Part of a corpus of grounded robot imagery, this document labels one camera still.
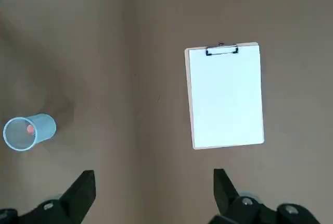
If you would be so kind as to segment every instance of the transparent cup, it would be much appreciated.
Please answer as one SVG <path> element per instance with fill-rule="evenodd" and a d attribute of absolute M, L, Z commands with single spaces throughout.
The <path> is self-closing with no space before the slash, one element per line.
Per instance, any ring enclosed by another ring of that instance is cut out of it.
<path fill-rule="evenodd" d="M 56 129 L 56 122 L 47 114 L 15 117 L 6 123 L 3 136 L 13 150 L 27 151 L 37 143 L 50 139 Z"/>

